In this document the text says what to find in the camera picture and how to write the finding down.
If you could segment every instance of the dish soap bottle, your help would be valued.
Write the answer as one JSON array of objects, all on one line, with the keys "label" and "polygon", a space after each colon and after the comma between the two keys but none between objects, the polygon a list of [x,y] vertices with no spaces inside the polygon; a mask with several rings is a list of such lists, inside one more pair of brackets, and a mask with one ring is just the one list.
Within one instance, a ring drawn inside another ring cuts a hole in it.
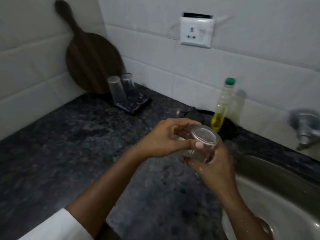
[{"label": "dish soap bottle", "polygon": [[224,88],[220,94],[215,114],[211,120],[211,128],[214,129],[217,133],[221,129],[221,126],[224,121],[224,117],[228,112],[230,98],[232,96],[236,80],[234,78],[227,78],[224,84]]}]

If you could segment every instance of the tiled wall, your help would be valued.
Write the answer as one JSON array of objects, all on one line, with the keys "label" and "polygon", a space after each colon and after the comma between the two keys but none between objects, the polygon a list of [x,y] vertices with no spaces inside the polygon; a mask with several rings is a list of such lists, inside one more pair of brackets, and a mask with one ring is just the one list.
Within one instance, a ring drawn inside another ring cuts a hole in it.
[{"label": "tiled wall", "polygon": [[[98,0],[66,0],[86,31],[105,35]],[[69,27],[54,0],[0,0],[0,140],[84,93],[67,73]]]},{"label": "tiled wall", "polygon": [[[237,79],[229,117],[295,149],[288,111],[320,112],[320,0],[99,0],[107,36],[137,83],[213,111]],[[179,44],[183,11],[212,14],[212,48]],[[320,149],[303,153],[320,159]]]}]

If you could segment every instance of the fingernail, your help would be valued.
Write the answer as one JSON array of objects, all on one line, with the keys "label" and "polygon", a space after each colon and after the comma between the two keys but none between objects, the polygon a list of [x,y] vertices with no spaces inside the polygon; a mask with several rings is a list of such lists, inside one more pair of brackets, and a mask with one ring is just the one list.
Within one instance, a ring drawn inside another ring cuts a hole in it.
[{"label": "fingernail", "polygon": [[204,147],[203,143],[201,141],[197,141],[195,143],[195,147],[198,148],[198,149],[202,149]]}]

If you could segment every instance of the person's right arm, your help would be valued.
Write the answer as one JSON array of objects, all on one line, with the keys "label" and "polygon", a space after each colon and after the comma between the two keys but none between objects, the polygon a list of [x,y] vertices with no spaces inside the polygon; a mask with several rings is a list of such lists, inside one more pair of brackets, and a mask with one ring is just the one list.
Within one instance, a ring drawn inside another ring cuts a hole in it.
[{"label": "person's right arm", "polygon": [[197,171],[206,186],[221,201],[237,240],[271,240],[239,194],[233,157],[222,141],[216,145],[214,157],[209,163],[204,164],[191,158],[184,158],[183,161]]}]

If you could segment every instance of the sink basin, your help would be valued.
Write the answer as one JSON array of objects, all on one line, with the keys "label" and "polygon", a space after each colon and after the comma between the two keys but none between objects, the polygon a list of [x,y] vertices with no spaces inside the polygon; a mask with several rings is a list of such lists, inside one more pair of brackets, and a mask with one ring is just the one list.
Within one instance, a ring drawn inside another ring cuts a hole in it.
[{"label": "sink basin", "polygon": [[[273,239],[320,239],[320,185],[254,156],[244,156],[235,169],[244,202]],[[236,240],[225,211],[222,226]]]}]

